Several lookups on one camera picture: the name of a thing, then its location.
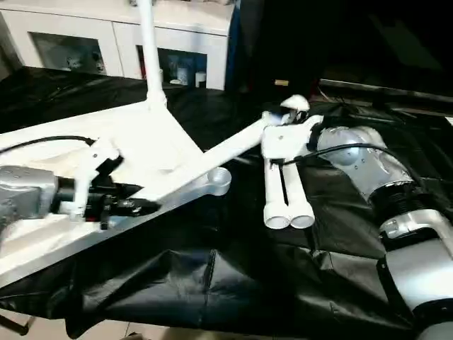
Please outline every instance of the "white tube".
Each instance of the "white tube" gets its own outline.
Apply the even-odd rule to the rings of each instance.
[[[264,159],[264,179],[266,187],[266,205],[263,210],[263,219],[266,227],[283,229],[289,225],[289,209],[283,196],[282,179],[277,164],[271,164]]]
[[[152,0],[139,0],[138,4],[142,27],[144,67],[147,71],[147,98],[166,103],[165,93],[162,90],[159,55],[155,41]]]
[[[297,229],[310,227],[314,223],[313,208],[306,200],[304,187],[300,180],[296,164],[289,164],[282,168],[288,197],[291,226]]]
[[[261,142],[264,129],[279,122],[278,118],[264,113],[260,120],[206,151],[199,158],[191,159],[187,164],[178,167],[166,175],[157,186],[154,184],[138,191],[134,197],[159,202],[163,197],[177,191],[208,171],[255,147]]]

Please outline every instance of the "robotic arm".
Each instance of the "robotic arm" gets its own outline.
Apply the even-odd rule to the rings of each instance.
[[[288,164],[295,157],[320,154],[350,177],[381,221],[381,240],[388,252],[378,270],[391,303],[403,302],[412,312],[423,330],[419,339],[451,339],[452,225],[409,169],[384,150],[376,130],[329,126],[320,116],[302,125],[269,127],[262,142],[265,158]]]
[[[319,155],[347,174],[381,220],[387,255],[378,263],[390,300],[399,300],[425,329],[420,339],[449,339],[453,334],[453,245],[450,221],[436,208],[423,185],[369,127],[331,126],[308,110],[300,96],[285,101],[289,113],[263,117],[199,159],[172,171],[158,187],[113,183],[110,173],[120,153],[97,141],[76,178],[20,166],[0,167],[0,228],[19,219],[66,213],[108,226],[109,215],[148,215],[159,202],[191,181],[261,143],[265,159],[265,224],[281,229],[314,222],[294,160]],[[288,204],[283,195],[280,169]]]

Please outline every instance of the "glass cabinet door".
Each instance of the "glass cabinet door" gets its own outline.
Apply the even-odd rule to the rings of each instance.
[[[143,47],[137,45],[140,76],[146,79]],[[190,87],[206,87],[207,55],[196,52],[184,52],[158,48],[161,80],[166,83]]]
[[[96,39],[30,32],[43,67],[106,74]]]
[[[140,26],[114,23],[113,27],[125,77],[143,79],[145,74]],[[227,37],[162,27],[155,27],[154,32],[164,82],[224,89]]]
[[[25,66],[122,76],[112,23],[22,11],[1,11]]]

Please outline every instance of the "black plastic sheet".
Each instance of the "black plastic sheet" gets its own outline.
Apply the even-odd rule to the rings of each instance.
[[[246,96],[167,88],[168,107],[202,149],[257,119]],[[0,83],[2,131],[144,100],[143,81],[24,69]],[[376,128],[449,208],[452,128],[413,117],[318,104]],[[375,268],[383,257],[372,211],[322,159],[299,168],[313,205],[310,230],[263,225],[259,149],[226,164],[233,181],[205,196],[0,289],[0,307],[65,318],[71,337],[103,319],[308,339],[413,338],[389,306]]]

